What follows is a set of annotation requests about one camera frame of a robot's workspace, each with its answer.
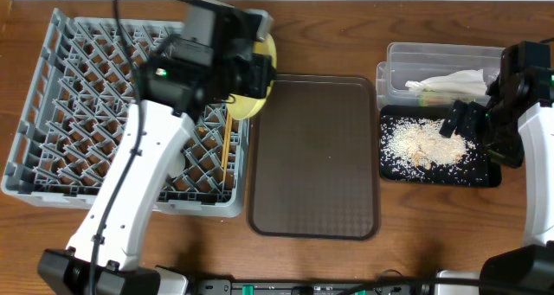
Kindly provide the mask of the yellow plate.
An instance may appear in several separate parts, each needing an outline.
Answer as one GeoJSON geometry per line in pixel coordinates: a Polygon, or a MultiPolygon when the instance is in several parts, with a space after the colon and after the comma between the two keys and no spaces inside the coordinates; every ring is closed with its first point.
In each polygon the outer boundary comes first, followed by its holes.
{"type": "MultiPolygon", "coordinates": [[[[264,42],[257,42],[254,45],[254,52],[261,55],[269,55],[272,57],[271,64],[277,67],[277,51],[274,38],[268,34],[264,42]]],[[[274,80],[271,80],[267,87],[267,95],[263,99],[253,99],[241,95],[230,95],[228,98],[229,104],[227,109],[230,117],[235,120],[244,120],[253,117],[265,105],[267,98],[272,92],[274,80]]]]}

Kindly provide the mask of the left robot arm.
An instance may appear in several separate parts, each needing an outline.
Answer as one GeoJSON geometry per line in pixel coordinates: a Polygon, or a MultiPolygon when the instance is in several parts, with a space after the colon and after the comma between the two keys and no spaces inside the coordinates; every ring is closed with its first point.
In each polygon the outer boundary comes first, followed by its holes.
{"type": "Polygon", "coordinates": [[[57,294],[184,294],[188,279],[140,265],[145,231],[168,176],[205,106],[264,99],[276,76],[272,17],[212,0],[187,0],[184,27],[132,68],[135,100],[93,206],[62,250],[47,249],[38,272],[57,294]]]}

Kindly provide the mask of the green orange snack wrapper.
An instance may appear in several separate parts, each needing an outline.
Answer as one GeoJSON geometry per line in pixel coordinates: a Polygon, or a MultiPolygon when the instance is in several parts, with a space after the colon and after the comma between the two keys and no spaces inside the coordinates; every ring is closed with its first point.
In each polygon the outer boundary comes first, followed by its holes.
{"type": "Polygon", "coordinates": [[[447,106],[451,106],[455,101],[456,101],[455,96],[452,96],[450,94],[424,92],[419,95],[417,102],[419,106],[447,107],[447,106]]]}

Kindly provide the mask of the white cup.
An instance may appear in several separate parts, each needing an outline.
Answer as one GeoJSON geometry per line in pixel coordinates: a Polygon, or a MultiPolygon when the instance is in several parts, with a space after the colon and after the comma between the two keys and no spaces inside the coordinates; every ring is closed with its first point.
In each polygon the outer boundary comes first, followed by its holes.
{"type": "Polygon", "coordinates": [[[182,152],[178,152],[174,157],[170,159],[168,165],[168,176],[170,178],[179,177],[186,166],[186,158],[182,152]]]}

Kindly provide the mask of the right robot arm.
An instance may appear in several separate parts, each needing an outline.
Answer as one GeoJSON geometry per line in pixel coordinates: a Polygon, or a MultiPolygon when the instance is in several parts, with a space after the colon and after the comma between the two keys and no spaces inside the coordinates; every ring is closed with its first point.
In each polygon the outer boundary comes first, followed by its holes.
{"type": "Polygon", "coordinates": [[[553,292],[552,39],[505,48],[482,106],[456,100],[440,130],[475,139],[495,162],[525,166],[526,216],[520,248],[488,259],[478,273],[443,270],[434,294],[553,292]]]}

